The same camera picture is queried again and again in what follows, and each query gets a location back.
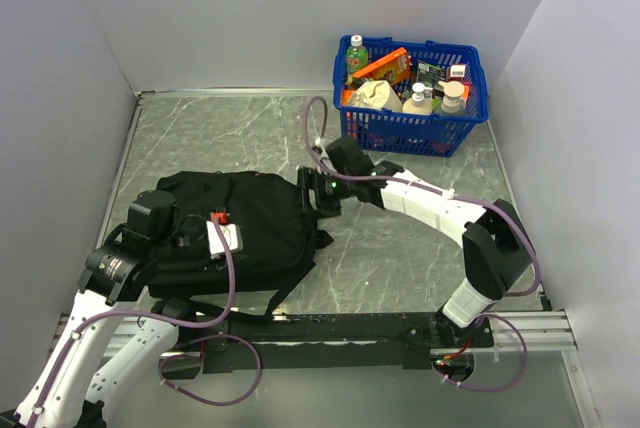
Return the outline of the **black student backpack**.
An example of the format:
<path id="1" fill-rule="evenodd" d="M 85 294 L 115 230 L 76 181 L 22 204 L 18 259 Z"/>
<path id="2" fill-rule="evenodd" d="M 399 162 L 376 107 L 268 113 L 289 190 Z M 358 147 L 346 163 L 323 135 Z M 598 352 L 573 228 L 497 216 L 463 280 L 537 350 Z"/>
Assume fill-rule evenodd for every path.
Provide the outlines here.
<path id="1" fill-rule="evenodd" d="M 238 323 L 263 325 L 315 266 L 317 251 L 333 239 L 318 226 L 308 196 L 272 173 L 182 171 L 156 188 L 177 201 L 179 231 L 159 252 L 154 298 L 186 299 L 218 316 L 203 295 L 272 292 L 262 314 L 232 312 Z"/>

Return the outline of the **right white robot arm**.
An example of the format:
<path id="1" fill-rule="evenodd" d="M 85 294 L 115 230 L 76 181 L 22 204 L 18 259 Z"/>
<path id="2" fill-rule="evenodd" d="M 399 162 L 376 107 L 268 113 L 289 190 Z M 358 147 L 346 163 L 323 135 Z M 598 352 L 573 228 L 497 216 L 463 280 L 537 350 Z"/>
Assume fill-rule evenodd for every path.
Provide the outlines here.
<path id="1" fill-rule="evenodd" d="M 349 137 L 327 147 L 321 139 L 315 145 L 305 144 L 326 176 L 320 186 L 329 199 L 356 197 L 407 215 L 461 247 L 465 277 L 438 311 L 436 332 L 444 344 L 462 344 L 472 332 L 471 324 L 509 295 L 533 264 L 535 251 L 510 203 L 457 195 L 453 189 L 429 184 L 400 165 L 375 164 Z"/>

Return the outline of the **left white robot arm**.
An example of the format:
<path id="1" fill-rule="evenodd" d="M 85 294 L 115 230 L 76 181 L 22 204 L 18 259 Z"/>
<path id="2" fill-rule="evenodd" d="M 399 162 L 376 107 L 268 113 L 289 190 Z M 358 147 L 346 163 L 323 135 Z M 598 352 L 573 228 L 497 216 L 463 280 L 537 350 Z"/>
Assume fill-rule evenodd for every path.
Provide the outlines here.
<path id="1" fill-rule="evenodd" d="M 191 311 L 137 309 L 160 253 L 176 246 L 185 218 L 173 195 L 152 191 L 129 208 L 86 261 L 68 322 L 33 388 L 5 427 L 103 427 L 105 410 L 133 375 L 169 348 L 184 350 L 206 323 Z"/>

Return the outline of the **beige crumpled paper bag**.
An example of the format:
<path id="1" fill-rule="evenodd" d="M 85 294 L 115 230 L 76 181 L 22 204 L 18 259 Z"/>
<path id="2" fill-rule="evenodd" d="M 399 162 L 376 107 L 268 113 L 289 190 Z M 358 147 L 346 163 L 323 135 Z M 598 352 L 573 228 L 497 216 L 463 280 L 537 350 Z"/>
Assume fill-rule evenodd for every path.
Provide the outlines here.
<path id="1" fill-rule="evenodd" d="M 369 81 L 356 89 L 345 102 L 346 106 L 373 110 L 401 112 L 403 103 L 387 81 Z"/>

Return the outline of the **blue plastic shopping basket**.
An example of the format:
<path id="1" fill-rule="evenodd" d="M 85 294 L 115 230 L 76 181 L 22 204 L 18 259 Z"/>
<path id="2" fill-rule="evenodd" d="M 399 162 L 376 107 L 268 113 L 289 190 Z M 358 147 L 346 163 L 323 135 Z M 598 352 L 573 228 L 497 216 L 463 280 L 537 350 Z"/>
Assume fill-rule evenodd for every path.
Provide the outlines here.
<path id="1" fill-rule="evenodd" d="M 349 35 L 342 36 L 335 56 L 333 104 L 339 111 L 341 133 L 356 139 L 362 149 L 450 157 L 476 126 L 489 119 L 488 87 L 478 50 L 470 45 L 435 41 L 417 43 L 391 37 L 366 37 L 364 47 L 372 61 L 404 48 L 412 65 L 426 62 L 447 69 L 454 64 L 464 64 L 470 93 L 463 116 L 403 114 L 387 108 L 375 110 L 344 104 L 343 80 L 350 41 Z"/>

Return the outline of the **green drink bottle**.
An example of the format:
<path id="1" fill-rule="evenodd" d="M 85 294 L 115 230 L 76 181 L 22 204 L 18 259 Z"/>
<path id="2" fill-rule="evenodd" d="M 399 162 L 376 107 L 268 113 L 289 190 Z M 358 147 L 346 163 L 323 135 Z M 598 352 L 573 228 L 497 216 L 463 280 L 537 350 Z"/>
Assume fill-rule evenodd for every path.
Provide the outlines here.
<path id="1" fill-rule="evenodd" d="M 352 75 L 369 64 L 368 50 L 364 46 L 361 35 L 352 35 L 345 54 L 345 66 L 348 74 Z"/>

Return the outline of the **white pump lotion bottle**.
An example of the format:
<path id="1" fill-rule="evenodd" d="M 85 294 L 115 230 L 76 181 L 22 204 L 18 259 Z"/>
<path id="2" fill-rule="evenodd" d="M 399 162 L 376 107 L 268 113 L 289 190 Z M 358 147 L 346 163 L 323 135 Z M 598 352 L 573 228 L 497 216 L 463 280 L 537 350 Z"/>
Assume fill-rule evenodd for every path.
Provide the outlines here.
<path id="1" fill-rule="evenodd" d="M 429 116 L 433 113 L 433 88 L 422 82 L 412 85 L 411 96 L 404 102 L 403 114 Z"/>

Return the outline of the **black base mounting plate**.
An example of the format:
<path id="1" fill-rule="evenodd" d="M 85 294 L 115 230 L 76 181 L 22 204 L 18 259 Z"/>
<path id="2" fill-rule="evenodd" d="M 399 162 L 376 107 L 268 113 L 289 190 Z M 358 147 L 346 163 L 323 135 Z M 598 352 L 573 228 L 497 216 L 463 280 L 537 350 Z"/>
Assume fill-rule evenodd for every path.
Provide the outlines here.
<path id="1" fill-rule="evenodd" d="M 454 335 L 440 327 L 431 312 L 294 314 L 269 321 L 238 313 L 214 328 L 181 331 L 162 373 L 173 381 L 254 369 L 254 355 L 241 343 L 202 339 L 220 333 L 248 341 L 265 370 L 387 366 L 429 370 L 437 355 L 455 353 L 466 343 L 468 351 L 494 346 L 488 321 Z"/>

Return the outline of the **orange snack box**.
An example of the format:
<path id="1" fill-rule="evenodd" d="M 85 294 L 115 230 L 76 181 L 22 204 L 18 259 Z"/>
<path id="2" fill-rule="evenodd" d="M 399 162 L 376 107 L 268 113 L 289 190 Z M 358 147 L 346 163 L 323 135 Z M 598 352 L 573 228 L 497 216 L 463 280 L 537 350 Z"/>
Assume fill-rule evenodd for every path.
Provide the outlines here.
<path id="1" fill-rule="evenodd" d="M 401 47 L 356 71 L 351 77 L 365 81 L 387 81 L 391 86 L 406 81 L 411 75 L 411 56 Z"/>

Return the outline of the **dark green packet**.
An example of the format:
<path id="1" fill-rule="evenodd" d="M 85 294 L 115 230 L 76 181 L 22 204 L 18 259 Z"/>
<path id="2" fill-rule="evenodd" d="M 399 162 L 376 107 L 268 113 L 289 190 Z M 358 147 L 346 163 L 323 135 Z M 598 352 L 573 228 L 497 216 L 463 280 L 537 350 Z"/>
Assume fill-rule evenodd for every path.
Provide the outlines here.
<path id="1" fill-rule="evenodd" d="M 414 82 L 422 83 L 426 87 L 431 87 L 432 97 L 442 99 L 444 91 L 440 82 L 445 81 L 445 76 L 446 71 L 443 68 L 425 61 L 418 61 L 415 69 Z"/>

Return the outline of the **beige cap pump bottle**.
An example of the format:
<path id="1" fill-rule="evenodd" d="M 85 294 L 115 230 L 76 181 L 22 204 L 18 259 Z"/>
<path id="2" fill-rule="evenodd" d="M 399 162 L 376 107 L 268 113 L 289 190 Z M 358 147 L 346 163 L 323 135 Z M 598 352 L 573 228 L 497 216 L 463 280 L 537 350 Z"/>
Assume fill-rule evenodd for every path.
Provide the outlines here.
<path id="1" fill-rule="evenodd" d="M 466 101 L 465 86 L 459 81 L 440 81 L 443 97 L 435 112 L 443 116 L 464 116 Z"/>

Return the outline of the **small white red box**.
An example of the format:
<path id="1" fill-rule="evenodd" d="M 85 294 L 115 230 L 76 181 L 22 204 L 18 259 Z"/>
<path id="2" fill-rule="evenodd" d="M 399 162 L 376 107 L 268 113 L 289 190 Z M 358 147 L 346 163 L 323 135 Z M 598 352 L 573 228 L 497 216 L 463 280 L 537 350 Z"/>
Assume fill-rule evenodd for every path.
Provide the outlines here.
<path id="1" fill-rule="evenodd" d="M 464 63 L 452 64 L 447 69 L 448 81 L 462 81 L 466 77 L 467 65 Z"/>

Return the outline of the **aluminium rail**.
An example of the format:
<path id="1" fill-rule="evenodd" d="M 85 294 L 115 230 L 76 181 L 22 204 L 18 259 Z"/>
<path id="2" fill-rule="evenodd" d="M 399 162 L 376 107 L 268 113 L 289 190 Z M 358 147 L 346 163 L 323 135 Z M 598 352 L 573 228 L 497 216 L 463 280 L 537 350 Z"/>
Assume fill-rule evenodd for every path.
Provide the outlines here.
<path id="1" fill-rule="evenodd" d="M 530 317 L 520 312 L 509 312 L 503 313 L 503 316 L 522 335 L 530 352 L 577 349 L 569 321 L 564 314 L 545 312 L 541 316 Z M 495 318 L 491 318 L 489 322 L 493 338 L 490 349 L 502 353 L 518 351 L 521 348 L 521 342 L 513 328 Z M 143 325 L 144 321 L 137 322 L 135 317 L 126 317 L 112 336 L 103 358 L 110 359 L 115 356 Z"/>

